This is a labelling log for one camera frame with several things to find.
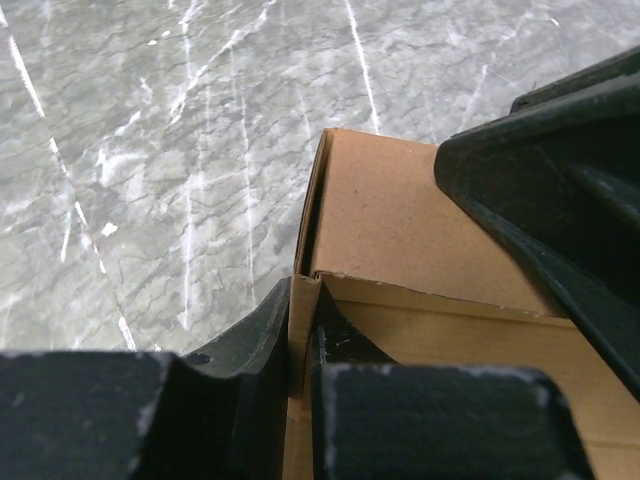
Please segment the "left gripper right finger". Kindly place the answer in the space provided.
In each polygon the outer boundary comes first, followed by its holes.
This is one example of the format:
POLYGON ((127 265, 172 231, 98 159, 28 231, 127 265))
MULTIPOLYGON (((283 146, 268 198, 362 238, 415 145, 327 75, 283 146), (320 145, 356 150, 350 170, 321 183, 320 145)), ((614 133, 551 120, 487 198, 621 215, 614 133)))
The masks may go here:
POLYGON ((402 365, 319 292, 310 334, 318 479, 590 479, 564 395, 541 371, 402 365))

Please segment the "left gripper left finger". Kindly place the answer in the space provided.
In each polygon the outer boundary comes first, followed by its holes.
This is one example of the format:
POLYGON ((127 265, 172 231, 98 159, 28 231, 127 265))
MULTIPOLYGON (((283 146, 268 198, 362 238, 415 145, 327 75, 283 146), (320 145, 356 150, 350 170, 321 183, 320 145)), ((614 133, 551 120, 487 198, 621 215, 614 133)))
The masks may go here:
POLYGON ((5 479, 278 479, 290 282, 186 356, 3 351, 5 479))

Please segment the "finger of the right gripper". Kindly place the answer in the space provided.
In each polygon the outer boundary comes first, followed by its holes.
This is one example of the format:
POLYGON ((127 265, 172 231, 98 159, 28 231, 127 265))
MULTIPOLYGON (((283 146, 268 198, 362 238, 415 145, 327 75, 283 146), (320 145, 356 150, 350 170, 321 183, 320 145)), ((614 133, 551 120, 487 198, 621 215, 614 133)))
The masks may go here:
POLYGON ((443 142, 440 190, 535 274, 639 391, 639 52, 516 98, 443 142))

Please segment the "brown cardboard box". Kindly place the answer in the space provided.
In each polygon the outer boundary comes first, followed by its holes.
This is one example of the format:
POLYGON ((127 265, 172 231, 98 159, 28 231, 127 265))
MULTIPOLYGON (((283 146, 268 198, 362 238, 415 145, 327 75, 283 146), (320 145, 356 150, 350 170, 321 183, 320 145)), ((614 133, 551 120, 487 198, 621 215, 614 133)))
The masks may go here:
POLYGON ((327 129, 292 280, 288 479, 313 475, 307 338, 319 291, 404 364, 534 367, 567 396, 595 475, 639 475, 639 405, 531 276, 437 187, 436 147, 327 129))

